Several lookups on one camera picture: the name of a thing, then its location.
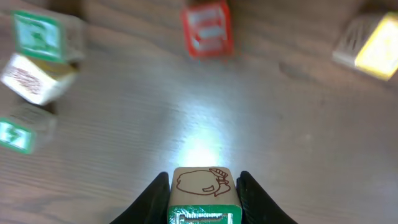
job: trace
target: blurry block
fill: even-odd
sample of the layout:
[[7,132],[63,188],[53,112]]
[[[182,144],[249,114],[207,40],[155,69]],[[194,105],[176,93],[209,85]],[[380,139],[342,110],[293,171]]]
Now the blurry block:
[[14,54],[1,81],[27,101],[46,105],[64,94],[75,78],[75,69],[67,64]]
[[52,139],[56,123],[53,114],[24,103],[8,116],[0,118],[0,144],[23,154],[31,154]]
[[68,63],[84,55],[84,22],[57,12],[14,11],[17,51],[50,62]]
[[229,169],[182,167],[174,171],[168,224],[241,224],[242,208]]
[[398,14],[357,17],[342,36],[333,58],[381,80],[398,69]]
[[182,12],[187,49],[193,58],[233,53],[231,15],[224,0],[191,2]]

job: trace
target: wooden table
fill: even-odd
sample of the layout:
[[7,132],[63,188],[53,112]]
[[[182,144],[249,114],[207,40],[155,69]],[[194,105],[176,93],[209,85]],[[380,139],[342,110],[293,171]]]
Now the wooden table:
[[[331,61],[363,1],[232,0],[227,62],[190,59],[182,2],[0,1],[2,67],[10,10],[89,23],[54,141],[0,148],[0,223],[109,223],[159,172],[213,165],[248,170],[299,223],[398,223],[397,88]],[[17,96],[1,85],[0,102]]]

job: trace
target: block face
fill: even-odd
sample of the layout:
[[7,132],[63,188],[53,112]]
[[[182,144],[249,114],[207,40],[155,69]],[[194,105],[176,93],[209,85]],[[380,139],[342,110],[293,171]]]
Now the block face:
[[388,80],[398,69],[398,14],[387,14],[356,57],[355,66]]
[[45,105],[64,94],[75,77],[75,70],[69,65],[14,54],[1,81],[27,101]]
[[55,18],[25,11],[14,12],[19,52],[53,62],[63,62],[63,31]]
[[36,132],[53,131],[57,122],[55,115],[29,103],[15,108],[9,115],[9,119]]
[[233,52],[231,16],[226,1],[189,7],[182,13],[187,48],[192,57]]
[[71,17],[65,23],[66,58],[69,61],[82,60],[84,53],[84,22],[77,17]]
[[168,222],[241,223],[242,209],[225,167],[184,167],[174,172]]
[[354,19],[333,52],[335,59],[354,67],[355,58],[376,29],[381,17],[380,15],[368,15]]
[[0,144],[9,149],[30,154],[34,143],[35,133],[12,121],[0,119]]
[[381,80],[398,70],[398,14],[363,15],[342,36],[333,58]]

